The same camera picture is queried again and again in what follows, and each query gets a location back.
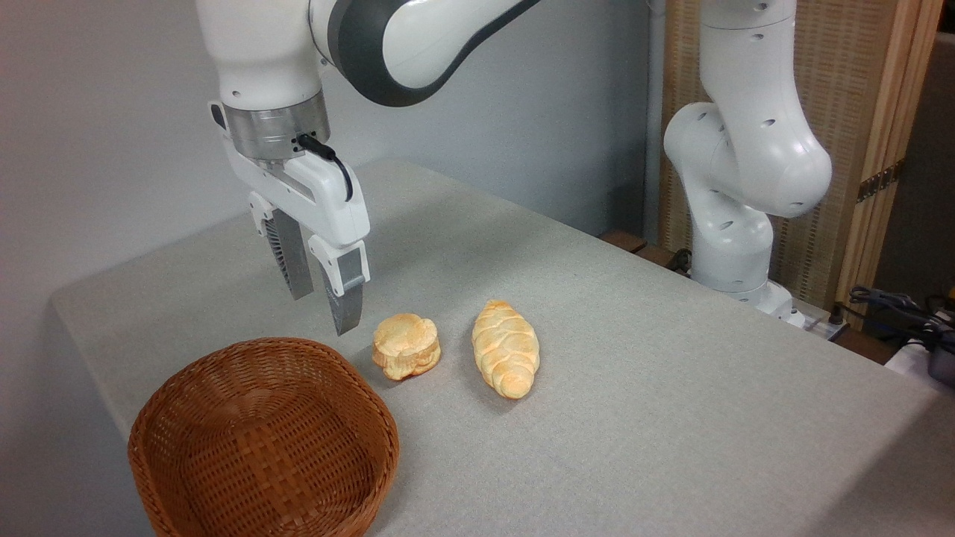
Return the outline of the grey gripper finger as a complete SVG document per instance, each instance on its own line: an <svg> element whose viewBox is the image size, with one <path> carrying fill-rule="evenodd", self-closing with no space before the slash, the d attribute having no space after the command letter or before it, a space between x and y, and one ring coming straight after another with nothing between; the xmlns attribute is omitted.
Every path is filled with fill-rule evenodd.
<svg viewBox="0 0 955 537"><path fill-rule="evenodd" d="M299 223L256 192L248 197L258 234L266 239L291 297L299 300L314 290L307 249Z"/></svg>
<svg viewBox="0 0 955 537"><path fill-rule="evenodd" d="M335 248L321 236L312 235L308 248L318 261L335 330L341 336L361 320L363 286L371 280L365 242Z"/></svg>

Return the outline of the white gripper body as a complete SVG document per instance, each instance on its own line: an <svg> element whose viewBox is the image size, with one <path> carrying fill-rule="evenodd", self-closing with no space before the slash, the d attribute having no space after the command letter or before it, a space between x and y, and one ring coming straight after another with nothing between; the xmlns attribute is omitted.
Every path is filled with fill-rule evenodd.
<svg viewBox="0 0 955 537"><path fill-rule="evenodd" d="M328 146L323 101L243 111L209 103L236 176L335 248L364 240L371 220L360 183Z"/></svg>

